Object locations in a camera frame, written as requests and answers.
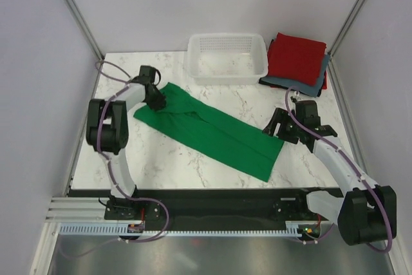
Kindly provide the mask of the green t shirt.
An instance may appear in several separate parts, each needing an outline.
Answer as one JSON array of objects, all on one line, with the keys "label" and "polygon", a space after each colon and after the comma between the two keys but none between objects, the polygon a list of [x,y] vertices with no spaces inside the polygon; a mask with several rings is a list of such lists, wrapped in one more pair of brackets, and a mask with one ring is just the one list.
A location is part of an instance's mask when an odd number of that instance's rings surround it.
[{"label": "green t shirt", "polygon": [[168,83],[166,105],[144,106],[133,117],[167,137],[261,181],[270,179],[284,142],[192,97]]}]

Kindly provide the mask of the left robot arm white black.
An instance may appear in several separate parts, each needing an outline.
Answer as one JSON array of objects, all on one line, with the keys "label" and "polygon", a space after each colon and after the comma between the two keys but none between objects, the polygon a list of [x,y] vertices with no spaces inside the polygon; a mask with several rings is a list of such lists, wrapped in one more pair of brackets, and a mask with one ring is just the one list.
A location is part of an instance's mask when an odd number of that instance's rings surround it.
[{"label": "left robot arm white black", "polygon": [[91,99],[88,105],[86,142],[103,158],[111,182],[111,196],[124,198],[118,210],[127,219],[136,218],[142,209],[136,200],[137,188],[126,158],[129,140],[127,114],[141,103],[153,111],[165,108],[165,95],[157,88],[160,81],[161,73],[148,67],[148,72],[139,73],[127,81],[120,91],[106,99]]}]

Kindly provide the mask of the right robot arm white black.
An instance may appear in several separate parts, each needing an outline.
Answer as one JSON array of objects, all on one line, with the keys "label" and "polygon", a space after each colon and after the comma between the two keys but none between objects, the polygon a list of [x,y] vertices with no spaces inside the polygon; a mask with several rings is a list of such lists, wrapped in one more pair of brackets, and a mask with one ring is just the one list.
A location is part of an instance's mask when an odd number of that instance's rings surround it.
[{"label": "right robot arm white black", "polygon": [[327,168],[338,184],[342,197],[325,190],[313,191],[295,203],[302,219],[316,213],[339,229],[348,245],[385,241],[384,253],[391,250],[397,235],[397,196],[390,186],[381,186],[368,176],[347,154],[337,132],[322,125],[317,104],[308,100],[294,110],[276,108],[263,132],[271,137],[302,143]]}]

